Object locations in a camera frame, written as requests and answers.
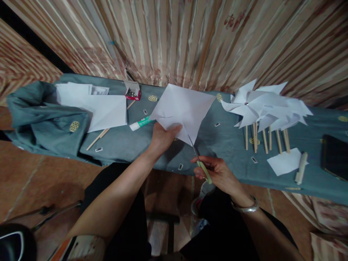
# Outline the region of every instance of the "small red box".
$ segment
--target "small red box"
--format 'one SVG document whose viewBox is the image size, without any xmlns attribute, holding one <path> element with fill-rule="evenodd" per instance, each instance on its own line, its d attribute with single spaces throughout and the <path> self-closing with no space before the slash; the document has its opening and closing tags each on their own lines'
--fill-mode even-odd
<svg viewBox="0 0 348 261">
<path fill-rule="evenodd" d="M 127 96 L 126 94 L 128 93 L 128 90 L 129 90 L 129 88 L 127 88 L 126 93 L 125 93 L 127 100 L 140 100 L 140 97 L 141 97 L 141 90 L 140 89 L 136 89 L 134 91 L 136 97 Z"/>
<path fill-rule="evenodd" d="M 126 86 L 126 93 L 124 94 L 127 100 L 140 100 L 141 91 L 138 82 L 124 81 L 124 85 Z M 131 91 L 135 96 L 127 95 L 127 93 Z"/>
</svg>

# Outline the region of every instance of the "beige curtain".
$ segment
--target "beige curtain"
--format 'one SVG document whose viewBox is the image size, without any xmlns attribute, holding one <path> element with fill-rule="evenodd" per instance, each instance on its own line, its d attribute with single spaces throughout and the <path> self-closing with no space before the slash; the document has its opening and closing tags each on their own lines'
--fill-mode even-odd
<svg viewBox="0 0 348 261">
<path fill-rule="evenodd" d="M 110 40 L 104 41 L 110 37 L 95 3 L 83 0 L 5 0 L 5 3 L 75 73 L 125 79 L 123 62 L 113 51 Z"/>
<path fill-rule="evenodd" d="M 348 95 L 344 0 L 5 0 L 76 72 L 233 93 L 288 81 L 326 107 Z"/>
<path fill-rule="evenodd" d="M 0 106 L 18 87 L 37 80 L 54 82 L 62 72 L 0 19 Z"/>
</svg>

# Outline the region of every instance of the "hand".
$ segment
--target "hand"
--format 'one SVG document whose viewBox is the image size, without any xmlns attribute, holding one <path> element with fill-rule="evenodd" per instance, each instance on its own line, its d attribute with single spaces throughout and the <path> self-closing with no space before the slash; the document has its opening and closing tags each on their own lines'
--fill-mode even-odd
<svg viewBox="0 0 348 261">
<path fill-rule="evenodd" d="M 160 157 L 173 142 L 175 136 L 181 131 L 182 125 L 178 125 L 170 130 L 165 130 L 158 122 L 153 126 L 152 141 L 149 151 Z"/>
<path fill-rule="evenodd" d="M 229 194 L 237 205 L 240 207 L 250 207 L 253 205 L 254 201 L 243 189 L 241 183 L 229 170 L 223 159 L 199 156 L 199 160 L 206 166 L 212 182 L 223 192 Z M 197 157 L 191 160 L 192 163 L 196 163 L 196 161 Z M 199 179 L 206 177 L 203 169 L 200 167 L 196 167 L 194 173 Z"/>
</svg>

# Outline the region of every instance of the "smartphone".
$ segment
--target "smartphone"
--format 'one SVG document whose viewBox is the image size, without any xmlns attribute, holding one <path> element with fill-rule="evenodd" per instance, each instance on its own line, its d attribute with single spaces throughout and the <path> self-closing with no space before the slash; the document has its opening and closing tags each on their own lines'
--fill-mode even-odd
<svg viewBox="0 0 348 261">
<path fill-rule="evenodd" d="M 348 143 L 330 135 L 323 136 L 322 168 L 348 181 Z"/>
</svg>

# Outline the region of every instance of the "bangle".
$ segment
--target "bangle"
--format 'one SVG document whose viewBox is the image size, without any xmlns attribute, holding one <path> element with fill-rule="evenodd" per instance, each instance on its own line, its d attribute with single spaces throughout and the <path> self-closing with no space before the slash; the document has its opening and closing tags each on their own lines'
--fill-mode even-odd
<svg viewBox="0 0 348 261">
<path fill-rule="evenodd" d="M 255 212 L 256 210 L 259 209 L 258 201 L 254 196 L 251 196 L 251 197 L 254 199 L 255 202 L 251 207 L 248 207 L 248 208 L 237 207 L 236 204 L 231 200 L 231 205 L 232 205 L 233 209 L 238 211 L 238 212 L 241 212 L 241 213 Z"/>
</svg>

